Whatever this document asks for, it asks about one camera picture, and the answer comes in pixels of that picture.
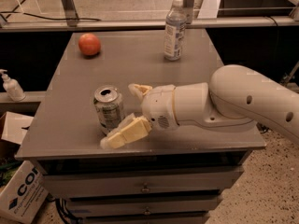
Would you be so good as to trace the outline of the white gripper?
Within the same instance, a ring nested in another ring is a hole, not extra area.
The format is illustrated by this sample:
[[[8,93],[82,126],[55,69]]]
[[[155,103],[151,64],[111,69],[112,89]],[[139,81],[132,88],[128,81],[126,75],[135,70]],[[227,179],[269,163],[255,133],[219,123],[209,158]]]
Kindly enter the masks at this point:
[[[144,116],[134,113],[127,116],[117,128],[100,141],[102,149],[116,149],[149,135],[152,128],[158,131],[175,130],[178,127],[174,112],[174,85],[152,88],[132,83],[130,93],[141,103]]]

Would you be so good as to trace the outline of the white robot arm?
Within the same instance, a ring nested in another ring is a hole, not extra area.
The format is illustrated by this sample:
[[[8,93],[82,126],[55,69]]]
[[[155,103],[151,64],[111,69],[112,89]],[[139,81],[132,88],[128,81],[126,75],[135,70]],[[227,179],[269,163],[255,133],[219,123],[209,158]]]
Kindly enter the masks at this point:
[[[245,66],[217,69],[208,83],[151,87],[131,84],[142,115],[125,118],[100,141],[104,149],[120,148],[155,129],[198,126],[211,131],[257,121],[299,141],[299,94]]]

